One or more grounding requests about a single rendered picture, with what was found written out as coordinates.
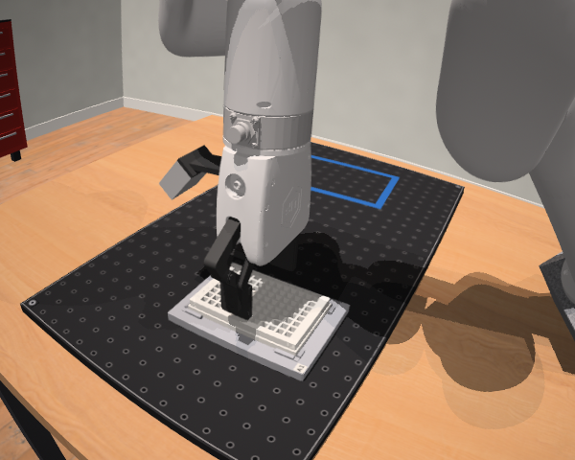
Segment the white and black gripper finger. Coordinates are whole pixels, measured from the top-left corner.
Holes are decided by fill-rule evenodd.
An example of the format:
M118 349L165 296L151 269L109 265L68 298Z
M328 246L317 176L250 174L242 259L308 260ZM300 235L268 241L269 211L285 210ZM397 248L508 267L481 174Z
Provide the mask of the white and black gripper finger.
M294 239L280 254L278 254L271 262L271 265L276 265L280 268L293 271L296 268L297 252L298 252L299 239Z
M244 252L235 249L240 236L240 221L229 217L203 264L211 277L220 281L221 308L249 320L252 316L252 286L248 282L255 264L248 261ZM230 270L234 257L244 260L240 274Z

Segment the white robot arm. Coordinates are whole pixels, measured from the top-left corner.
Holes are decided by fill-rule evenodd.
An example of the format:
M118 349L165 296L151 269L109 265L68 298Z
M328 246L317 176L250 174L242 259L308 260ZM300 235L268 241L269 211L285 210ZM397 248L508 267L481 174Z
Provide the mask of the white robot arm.
M321 0L159 0L158 26L176 56L225 56L227 141L287 150L311 139L321 14ZM471 175L530 174L575 304L575 0L451 0L436 119ZM158 184L173 200L220 162L204 145Z

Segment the blue tape outline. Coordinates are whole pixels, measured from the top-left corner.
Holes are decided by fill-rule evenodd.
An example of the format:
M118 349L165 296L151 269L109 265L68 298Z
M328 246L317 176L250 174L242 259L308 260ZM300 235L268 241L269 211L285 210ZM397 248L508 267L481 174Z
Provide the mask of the blue tape outline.
M388 196L390 195L390 193L391 193L391 191L393 190L394 186L396 185L397 181L399 180L399 177L394 176L394 175L390 175L390 174L386 174L386 173L383 173L383 172L376 172L376 171L364 169L364 168L361 168L361 167L357 167L357 166L353 166L353 165L349 165L349 164L345 164L345 163L341 163L341 162L337 162L337 161L333 161L333 160L330 160L330 159L321 158L321 157L317 157L317 156L313 156L313 155L311 156L311 158L319 159L319 160L323 160L323 161L327 161L327 162L331 162L331 163L335 163L335 164L338 164L338 165L342 165L342 166L346 166L346 167L350 167L350 168L354 168L354 169L358 169L358 170L362 170L362 171L366 171L366 172L369 172L369 173L376 173L376 174L380 174L380 175L383 175L383 176L391 177L392 179L390 180L390 182L389 182L388 185L386 186L385 190L383 191L383 193L382 193L381 196L379 197L379 199L378 199L378 201L376 202L376 204L371 203L371 202L367 202L367 201L363 201L363 200L360 200L360 199L352 198L352 197L349 197L349 196L339 195L339 194L336 194L336 193L332 193L332 192L328 192L328 191L324 191L324 190L320 190L320 189L311 187L311 191L315 191L315 192L322 193L322 194L329 195L329 196L336 196L336 197L339 197L339 198L347 199L347 200L350 200L350 201L353 201L353 202L357 202L357 203L360 203L360 204L368 205L368 206L375 207L375 208L378 208L378 209L381 209L381 207L382 207L382 205L384 204L385 200L388 198Z

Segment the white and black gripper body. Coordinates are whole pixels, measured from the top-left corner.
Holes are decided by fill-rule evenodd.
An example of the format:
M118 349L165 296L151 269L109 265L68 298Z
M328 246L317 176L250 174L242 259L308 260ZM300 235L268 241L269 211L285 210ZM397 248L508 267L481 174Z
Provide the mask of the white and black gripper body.
M229 217L238 219L237 244L241 243L250 263L266 265L309 221L311 139L293 149L252 149L231 144L224 136L223 144L217 237Z

